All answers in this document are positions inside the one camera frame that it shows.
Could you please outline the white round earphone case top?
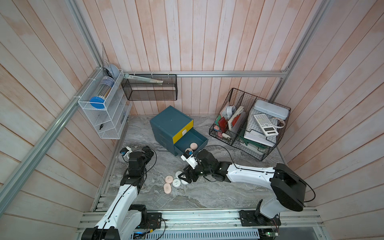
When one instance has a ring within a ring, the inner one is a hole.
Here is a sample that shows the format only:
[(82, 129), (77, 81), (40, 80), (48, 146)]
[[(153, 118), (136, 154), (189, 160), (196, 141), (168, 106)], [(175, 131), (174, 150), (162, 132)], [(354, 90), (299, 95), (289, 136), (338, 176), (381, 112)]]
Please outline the white round earphone case top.
[(183, 173), (183, 172), (181, 172), (181, 171), (177, 171), (177, 172), (176, 172), (176, 178), (178, 179), (178, 178), (179, 178), (179, 175), (182, 174), (182, 173)]

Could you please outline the teal drawer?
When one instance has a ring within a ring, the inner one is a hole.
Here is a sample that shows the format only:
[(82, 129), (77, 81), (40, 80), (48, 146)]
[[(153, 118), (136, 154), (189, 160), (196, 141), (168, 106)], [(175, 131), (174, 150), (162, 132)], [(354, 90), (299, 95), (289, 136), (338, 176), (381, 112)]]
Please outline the teal drawer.
[(202, 135), (194, 128), (190, 129), (180, 140), (174, 144), (175, 156), (182, 155), (192, 143), (198, 145), (197, 151), (200, 151), (208, 144), (208, 138)]

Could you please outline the yellow top drawer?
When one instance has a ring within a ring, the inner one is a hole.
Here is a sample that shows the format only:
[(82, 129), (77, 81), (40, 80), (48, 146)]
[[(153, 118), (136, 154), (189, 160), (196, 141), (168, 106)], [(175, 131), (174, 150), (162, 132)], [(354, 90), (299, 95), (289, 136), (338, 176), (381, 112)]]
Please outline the yellow top drawer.
[(194, 120), (184, 125), (180, 130), (173, 136), (173, 144), (177, 143), (189, 130), (194, 127)]

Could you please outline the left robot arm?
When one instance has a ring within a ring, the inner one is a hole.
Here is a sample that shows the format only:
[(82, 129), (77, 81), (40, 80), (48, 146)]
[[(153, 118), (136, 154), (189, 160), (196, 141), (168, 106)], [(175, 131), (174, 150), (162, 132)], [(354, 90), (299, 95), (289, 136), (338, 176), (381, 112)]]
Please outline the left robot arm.
[(155, 152), (148, 146), (128, 152), (121, 149), (128, 168), (123, 174), (119, 191), (102, 219), (93, 227), (86, 228), (82, 240), (128, 240), (137, 227), (147, 224), (147, 209), (134, 205), (148, 173), (147, 164)]

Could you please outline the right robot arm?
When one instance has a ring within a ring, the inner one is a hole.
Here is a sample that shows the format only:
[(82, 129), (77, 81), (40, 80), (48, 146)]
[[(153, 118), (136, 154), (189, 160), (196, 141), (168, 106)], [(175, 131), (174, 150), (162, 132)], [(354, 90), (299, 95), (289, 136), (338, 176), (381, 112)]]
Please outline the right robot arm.
[(196, 182), (199, 177), (213, 177), (217, 182), (246, 183), (261, 186), (273, 194), (258, 202), (255, 211), (240, 210), (243, 227), (280, 226), (280, 213), (285, 210), (301, 212), (305, 207), (307, 183), (285, 164), (275, 167), (256, 168), (221, 162), (206, 149), (198, 153), (184, 153), (182, 159), (188, 163), (180, 180)]

